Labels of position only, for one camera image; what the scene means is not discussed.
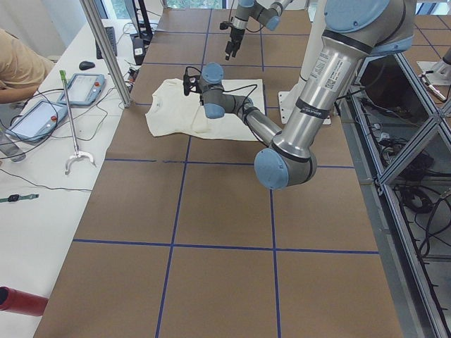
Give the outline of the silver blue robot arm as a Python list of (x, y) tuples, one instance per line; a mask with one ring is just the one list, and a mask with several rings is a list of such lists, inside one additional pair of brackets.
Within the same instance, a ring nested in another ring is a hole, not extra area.
[(184, 93), (196, 92), (210, 119), (235, 114), (266, 145), (254, 159), (260, 183), (283, 189), (309, 181), (316, 172), (310, 147), (337, 98), (347, 90), (359, 62), (369, 56), (406, 51), (414, 37), (415, 1), (326, 1), (316, 17), (325, 20), (322, 50), (294, 104), (288, 122), (279, 128), (245, 96), (226, 94), (223, 69), (203, 67)]
[(236, 57), (250, 18), (255, 19), (262, 27), (274, 31), (280, 22), (283, 11), (291, 3), (292, 1), (274, 1), (269, 8), (265, 8), (258, 1), (238, 1), (235, 16), (220, 24), (221, 30), (230, 28), (225, 59), (228, 61), (230, 57)]

